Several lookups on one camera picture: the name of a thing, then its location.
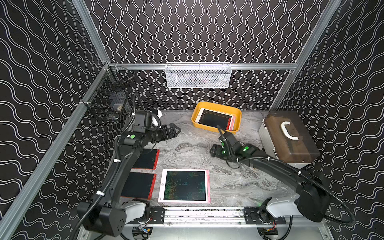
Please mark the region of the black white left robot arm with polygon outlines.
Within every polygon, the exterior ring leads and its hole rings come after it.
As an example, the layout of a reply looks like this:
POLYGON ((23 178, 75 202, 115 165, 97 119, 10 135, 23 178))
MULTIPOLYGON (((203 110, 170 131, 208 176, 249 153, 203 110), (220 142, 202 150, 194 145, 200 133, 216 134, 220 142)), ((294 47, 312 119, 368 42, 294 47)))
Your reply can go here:
POLYGON ((132 221, 139 224, 150 222, 149 202, 132 200, 127 204, 120 203, 124 185, 146 145, 173 139, 182 130, 173 123, 162 125, 155 112, 137 110, 136 103, 141 102, 140 96, 133 94, 131 118, 114 140, 115 155, 110 168, 90 201, 79 203, 77 213, 80 219, 70 235, 71 240, 77 238, 81 227, 100 233, 102 239, 106 235, 119 236, 125 224, 132 221))

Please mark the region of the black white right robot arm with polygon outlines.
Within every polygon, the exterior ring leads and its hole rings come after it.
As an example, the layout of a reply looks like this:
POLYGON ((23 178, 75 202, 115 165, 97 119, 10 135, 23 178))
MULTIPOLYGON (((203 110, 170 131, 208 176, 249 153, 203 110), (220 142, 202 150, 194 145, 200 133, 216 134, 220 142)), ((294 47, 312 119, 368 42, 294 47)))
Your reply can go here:
POLYGON ((226 161, 228 165, 236 163, 238 167, 245 165, 256 168, 284 183, 299 196, 293 200, 267 198, 257 211, 261 222, 269 224, 283 216, 303 216, 312 222, 319 223, 323 219, 341 225, 352 226, 356 223, 353 211, 338 196, 323 185, 325 177, 319 171, 309 173, 295 168, 281 160, 268 156, 254 145, 242 145, 229 131, 217 126, 220 134, 219 145, 213 145, 212 157, 226 161), (349 220, 336 219, 326 214, 334 200, 347 212, 349 220))

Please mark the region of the yellow plastic storage tray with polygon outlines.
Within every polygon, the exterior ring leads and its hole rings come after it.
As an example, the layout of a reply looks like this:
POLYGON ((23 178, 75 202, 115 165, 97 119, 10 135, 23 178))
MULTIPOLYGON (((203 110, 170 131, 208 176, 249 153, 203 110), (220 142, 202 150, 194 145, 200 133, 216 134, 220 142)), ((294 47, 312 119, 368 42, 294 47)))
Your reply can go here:
POLYGON ((211 127, 198 123, 198 116, 200 115, 200 113, 203 113, 202 109, 234 116, 234 120, 231 126, 232 130, 229 130, 229 132, 232 134, 236 134, 239 131, 242 121, 242 112, 239 109, 209 102, 199 102, 195 107, 195 110, 191 117, 191 121, 193 122, 194 127, 210 132, 219 132, 216 127, 211 127))

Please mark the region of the white toolbox brown lid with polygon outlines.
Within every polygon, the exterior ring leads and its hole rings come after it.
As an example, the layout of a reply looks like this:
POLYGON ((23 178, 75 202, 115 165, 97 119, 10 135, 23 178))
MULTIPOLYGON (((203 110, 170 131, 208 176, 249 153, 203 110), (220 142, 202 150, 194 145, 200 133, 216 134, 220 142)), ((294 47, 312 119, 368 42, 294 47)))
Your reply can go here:
POLYGON ((263 119, 259 135, 265 152, 301 169, 320 156, 320 151, 295 111, 271 111, 263 119))

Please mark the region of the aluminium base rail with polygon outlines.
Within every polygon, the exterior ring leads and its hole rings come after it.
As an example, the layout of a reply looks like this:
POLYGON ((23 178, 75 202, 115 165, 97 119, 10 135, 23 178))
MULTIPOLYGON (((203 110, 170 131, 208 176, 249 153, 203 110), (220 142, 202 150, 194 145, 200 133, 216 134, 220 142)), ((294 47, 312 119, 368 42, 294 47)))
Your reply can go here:
POLYGON ((123 208, 91 213, 84 221, 84 227, 89 231, 117 231, 123 226, 159 225, 161 227, 240 227, 273 225, 285 226, 290 222, 289 216, 262 222, 258 207, 146 207, 144 203, 133 203, 123 208))

